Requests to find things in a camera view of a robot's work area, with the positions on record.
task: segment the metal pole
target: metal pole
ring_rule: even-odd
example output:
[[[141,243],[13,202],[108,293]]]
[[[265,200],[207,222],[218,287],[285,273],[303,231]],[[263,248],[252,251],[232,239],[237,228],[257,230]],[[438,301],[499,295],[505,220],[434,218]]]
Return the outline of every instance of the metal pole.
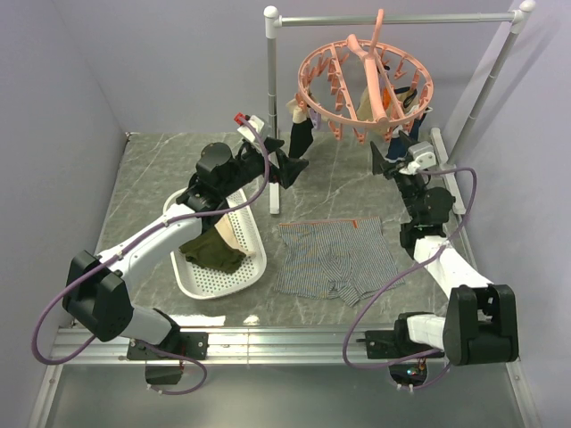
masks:
[[[444,24],[460,22],[512,22],[515,12],[505,13],[441,13],[432,15],[386,15],[383,24]],[[307,27],[324,25],[375,25],[376,15],[302,16],[280,18],[279,27]]]
[[[279,12],[274,6],[264,9],[266,19],[266,39],[268,40],[268,119],[271,136],[277,138],[277,29],[274,23]],[[269,213],[279,214],[279,184],[269,184]]]
[[[482,108],[484,107],[484,103],[488,98],[490,92],[492,92],[493,84],[496,82],[496,78],[500,74],[501,68],[505,63],[506,59],[508,59],[509,51],[516,43],[517,36],[521,33],[522,29],[525,26],[525,23],[529,19],[530,13],[533,11],[535,7],[534,0],[526,0],[520,6],[519,10],[516,11],[517,20],[514,21],[511,25],[511,30],[508,33],[508,37],[504,42],[503,46],[501,47],[500,53],[498,54],[498,58],[496,58],[495,63],[492,66],[492,70],[486,79],[484,86],[482,86],[482,90],[480,94],[476,98],[476,102],[474,103],[474,107],[472,107],[472,111],[468,115],[466,122],[464,123],[464,127],[460,131],[460,135],[456,140],[456,144],[452,148],[450,153],[450,157],[448,158],[447,163],[449,165],[454,165],[456,160],[458,159],[459,153],[462,151],[462,147],[466,146],[468,142],[468,136],[470,131],[474,127],[476,120],[478,119],[478,115]]]

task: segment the green cloth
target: green cloth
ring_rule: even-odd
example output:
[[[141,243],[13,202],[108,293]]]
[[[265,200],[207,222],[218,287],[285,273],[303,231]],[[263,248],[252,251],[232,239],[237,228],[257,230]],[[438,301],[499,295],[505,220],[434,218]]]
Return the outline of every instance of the green cloth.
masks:
[[[241,251],[229,247],[216,227],[181,245],[179,249],[185,255],[186,261],[201,268],[219,270],[227,274],[235,273],[246,257]]]

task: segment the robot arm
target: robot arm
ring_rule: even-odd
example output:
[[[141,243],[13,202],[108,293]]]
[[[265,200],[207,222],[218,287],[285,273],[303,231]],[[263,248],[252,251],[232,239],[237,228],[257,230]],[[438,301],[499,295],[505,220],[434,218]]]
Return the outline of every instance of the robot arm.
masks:
[[[263,120],[255,116],[242,118],[261,135],[267,151],[276,154],[278,166],[270,164],[269,181],[284,188],[292,185],[309,163],[290,160],[280,150],[284,142],[267,137],[269,130]],[[159,350],[173,354],[183,351],[180,327],[158,309],[133,305],[128,288],[143,281],[154,265],[171,251],[213,227],[228,208],[226,198],[264,173],[264,158],[253,146],[253,133],[244,125],[238,131],[244,140],[237,155],[234,156],[226,144],[207,145],[188,188],[164,215],[127,241],[97,256],[82,251],[71,262],[67,284],[118,257],[63,299],[65,310],[100,341],[123,336],[151,343]],[[197,214],[197,217],[188,218],[191,214]],[[134,248],[123,254],[123,249],[139,240]]]
[[[421,169],[436,164],[429,143],[418,143],[403,132],[404,161],[385,160],[371,143],[373,174],[394,179],[411,221],[401,225],[401,246],[425,266],[449,299],[446,317],[427,313],[400,314],[395,322],[395,346],[422,351],[444,350],[453,365],[514,361],[518,356],[516,303],[507,285],[493,284],[475,271],[451,246],[443,224],[454,198],[444,188],[427,188]]]

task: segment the beige cloth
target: beige cloth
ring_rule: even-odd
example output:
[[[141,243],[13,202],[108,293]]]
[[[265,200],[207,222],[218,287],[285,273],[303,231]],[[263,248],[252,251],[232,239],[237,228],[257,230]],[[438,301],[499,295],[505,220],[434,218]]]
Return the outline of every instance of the beige cloth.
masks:
[[[408,92],[405,92],[403,94],[397,94],[396,97],[402,103],[407,98],[407,96],[409,96],[410,94],[412,94],[412,91],[408,91]],[[412,103],[409,104],[409,107],[404,109],[404,112],[408,113],[410,111],[410,109],[412,109],[412,107],[417,105],[417,104],[418,104],[418,95],[412,100]],[[393,103],[390,103],[389,107],[386,109],[386,116],[390,118],[392,111],[393,111]],[[370,101],[370,98],[368,97],[368,87],[365,87],[365,90],[361,94],[359,109],[357,109],[357,111],[355,113],[357,114],[358,120],[361,120],[361,121],[373,120],[373,111],[371,110],[371,101]],[[389,129],[389,127],[382,127],[382,128],[378,128],[378,129],[371,129],[371,132],[374,132],[375,134],[379,134],[380,136],[383,136],[384,134],[386,134],[386,131],[388,131],[388,129]]]
[[[218,230],[220,236],[222,236],[224,242],[230,248],[233,248],[234,250],[239,250],[240,252],[244,253],[246,256],[252,256],[253,254],[255,254],[254,251],[248,251],[244,247],[242,247],[242,245],[240,245],[240,243],[236,239],[236,234],[234,233],[234,228],[232,227],[232,223],[230,222],[228,214],[225,214],[224,217],[222,217],[219,220],[219,222],[216,224],[215,227],[216,230]]]

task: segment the table surface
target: table surface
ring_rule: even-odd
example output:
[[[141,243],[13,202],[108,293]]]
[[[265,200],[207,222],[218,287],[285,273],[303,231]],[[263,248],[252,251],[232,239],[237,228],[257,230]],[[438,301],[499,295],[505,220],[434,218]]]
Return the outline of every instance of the table surface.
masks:
[[[324,218],[379,216],[383,235],[399,271],[413,261],[399,245],[400,224],[409,220],[394,181],[374,177],[367,145],[352,137],[340,142],[329,133],[316,132],[305,158],[310,166],[295,185],[280,189],[281,213],[269,214],[269,189],[253,204],[268,265],[262,278],[241,292],[213,300],[185,296],[174,276],[170,258],[157,264],[148,278],[129,290],[140,306],[160,309],[182,325],[348,325],[365,305],[350,308],[340,299],[312,300],[276,292],[273,288],[286,254],[278,224]],[[289,135],[282,135],[289,141]],[[130,137],[122,159],[99,251],[121,243],[162,214],[166,199],[186,187],[202,148],[213,142],[240,145],[237,133],[149,135]],[[247,196],[261,183],[244,188]],[[442,185],[435,179],[433,185]],[[448,230],[456,226],[451,216]],[[455,243],[460,253],[459,243]],[[402,312],[428,311],[442,315],[446,296],[424,270],[407,276],[405,284],[390,290],[363,318],[367,323],[392,323]]]

